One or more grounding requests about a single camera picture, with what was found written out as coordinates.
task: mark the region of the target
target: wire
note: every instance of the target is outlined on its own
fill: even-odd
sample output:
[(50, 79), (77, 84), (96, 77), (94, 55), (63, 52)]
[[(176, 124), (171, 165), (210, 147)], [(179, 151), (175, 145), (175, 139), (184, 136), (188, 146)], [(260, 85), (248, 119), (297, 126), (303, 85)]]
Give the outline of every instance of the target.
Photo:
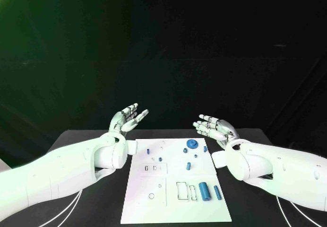
[(290, 225), (290, 227), (292, 227), (292, 224), (290, 224), (290, 222), (289, 222), (289, 219), (287, 219), (287, 216), (286, 216), (286, 214), (284, 214), (283, 208), (282, 208), (282, 213), (283, 213), (284, 218), (286, 218), (286, 220), (287, 220), (287, 223), (289, 223), (289, 225)]
[(40, 227), (44, 227), (47, 224), (50, 224), (50, 223), (61, 216), (61, 214), (63, 214), (63, 213), (67, 211), (67, 209), (73, 206), (73, 204), (74, 204), (74, 202), (76, 202), (76, 200), (77, 200), (77, 198), (80, 197), (81, 194), (83, 194), (83, 190), (78, 192), (78, 195), (77, 195), (74, 201), (71, 202), (71, 204), (68, 205), (68, 207), (64, 209), (64, 211), (58, 214), (58, 216), (57, 216), (53, 220), (50, 220), (44, 225), (41, 225)]
[[(78, 200), (80, 200), (80, 198), (81, 198), (81, 194), (83, 194), (83, 190), (81, 190), (81, 193), (80, 193), (80, 196), (78, 196), (78, 199), (77, 199), (77, 203), (78, 203)], [(64, 219), (63, 223), (60, 224), (60, 226), (61, 226), (61, 225), (64, 224), (64, 222), (67, 221), (67, 219), (68, 219), (71, 213), (74, 212), (74, 208), (73, 208), (73, 210), (71, 210), (71, 212), (70, 212), (67, 218)]]
[(293, 206), (297, 208), (299, 212), (307, 217), (307, 219), (319, 226), (323, 227), (322, 225), (319, 225), (310, 218), (309, 216), (300, 211), (299, 207), (295, 205), (295, 203), (292, 202)]

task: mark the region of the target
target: black curtain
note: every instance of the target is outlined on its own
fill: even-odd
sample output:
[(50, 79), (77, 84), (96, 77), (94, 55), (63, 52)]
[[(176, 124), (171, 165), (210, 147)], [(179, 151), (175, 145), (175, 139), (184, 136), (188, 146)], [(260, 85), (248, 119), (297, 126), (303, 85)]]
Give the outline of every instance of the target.
[(68, 129), (107, 129), (139, 102), (139, 129), (199, 114), (326, 154), (327, 4), (4, 1), (0, 158), (41, 157)]

